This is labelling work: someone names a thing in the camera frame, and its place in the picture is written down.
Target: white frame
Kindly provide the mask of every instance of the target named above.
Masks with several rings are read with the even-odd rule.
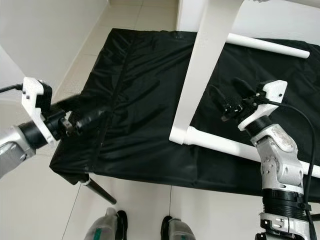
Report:
[[[265,41],[231,34],[231,28],[244,0],[208,0],[202,15],[185,76],[180,100],[175,113],[169,140],[178,144],[198,145],[260,162],[255,147],[232,141],[190,126],[212,72],[226,42],[261,50],[307,58],[309,52],[281,45],[269,45]],[[313,0],[301,3],[315,7]],[[304,174],[309,164],[301,161]],[[314,166],[313,177],[320,178],[320,167]]]

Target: black table leg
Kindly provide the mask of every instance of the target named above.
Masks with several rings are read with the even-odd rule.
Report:
[[[318,214],[311,214],[311,217],[314,222],[320,221],[320,214],[319,213]]]
[[[111,196],[109,193],[107,193],[98,183],[96,183],[94,180],[92,180],[89,177],[89,174],[86,177],[87,177],[87,179],[80,181],[81,183],[83,183],[83,185],[87,186],[89,189],[94,191],[96,194],[103,197],[109,203],[111,203],[113,205],[115,205],[117,203],[117,200],[114,199],[114,197]]]

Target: black cable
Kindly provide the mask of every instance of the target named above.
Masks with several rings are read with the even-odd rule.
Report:
[[[4,88],[1,88],[0,89],[0,93],[3,93],[3,92],[6,92],[6,91],[9,91],[9,90],[12,90],[12,89],[16,89],[16,90],[22,90],[22,84],[16,84],[16,85],[12,85],[12,86],[7,86],[7,87],[4,87]]]
[[[312,125],[311,121],[309,120],[309,118],[299,109],[295,108],[294,106],[285,104],[285,103],[279,103],[279,102],[275,102],[275,101],[270,101],[270,100],[265,100],[264,101],[266,104],[272,104],[272,105],[276,105],[279,107],[285,107],[285,108],[289,108],[292,109],[294,111],[296,111],[297,113],[299,113],[309,124],[310,130],[311,130],[311,159],[310,159],[310,163],[309,163],[309,169],[308,169],[308,174],[307,174],[307,179],[306,179],[306,183],[304,186],[304,202],[305,204],[308,204],[309,202],[309,192],[310,192],[310,185],[311,185],[311,176],[312,176],[312,171],[314,169],[314,164],[315,164],[315,157],[316,157],[316,131],[314,126]],[[316,235],[316,230],[315,230],[315,226],[314,226],[314,222],[312,220],[311,214],[309,210],[305,210],[305,215],[306,218],[309,222],[310,225],[310,237],[312,240],[317,240],[317,235]]]

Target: white pipe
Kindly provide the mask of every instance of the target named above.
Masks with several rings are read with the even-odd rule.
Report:
[[[188,127],[183,143],[201,146],[261,163],[258,151],[254,146],[199,131],[193,126]],[[304,161],[300,161],[300,163],[302,164],[303,173],[308,174],[309,163]],[[312,176],[318,179],[320,178],[320,166],[314,165]]]
[[[233,33],[229,33],[226,43],[235,44],[243,47],[260,49],[264,51],[269,51],[277,54],[284,54],[289,56],[294,56],[298,58],[307,59],[310,56],[310,52],[301,49],[284,46],[276,44],[273,42],[263,41],[247,36],[241,36]]]
[[[207,0],[196,34],[169,140],[183,144],[244,0]]]

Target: black cloth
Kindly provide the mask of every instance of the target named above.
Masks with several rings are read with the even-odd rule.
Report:
[[[261,195],[260,164],[195,145],[179,145],[169,135],[188,69],[195,32],[113,29],[88,77],[82,95],[99,99],[109,111],[98,127],[64,139],[51,169],[75,184],[83,173],[247,195]],[[320,139],[320,47],[302,41],[267,41],[310,51],[308,59],[226,44],[210,78],[232,102],[241,99],[232,80],[253,89],[260,82],[285,80],[284,103],[302,110]],[[198,130],[251,145],[237,124],[205,91],[191,125]],[[79,110],[85,114],[90,109]],[[296,141],[301,161],[309,162],[311,134],[290,109],[271,114]],[[320,152],[316,153],[319,165]],[[320,179],[312,178],[310,200],[320,202]]]

